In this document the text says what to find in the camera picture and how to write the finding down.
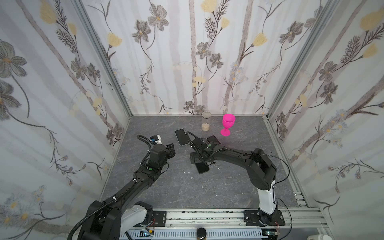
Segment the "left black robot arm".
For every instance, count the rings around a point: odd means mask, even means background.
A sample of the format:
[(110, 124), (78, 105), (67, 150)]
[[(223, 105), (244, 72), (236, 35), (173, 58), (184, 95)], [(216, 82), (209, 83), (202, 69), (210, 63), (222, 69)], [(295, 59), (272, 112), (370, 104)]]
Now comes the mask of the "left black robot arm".
[(69, 232), (71, 240), (80, 229), (79, 240), (118, 240), (122, 233), (121, 220), (129, 204), (151, 187), (161, 176), (167, 161), (176, 155), (174, 144), (155, 144), (149, 161), (133, 173), (133, 178), (116, 194), (103, 202), (94, 201), (82, 218)]

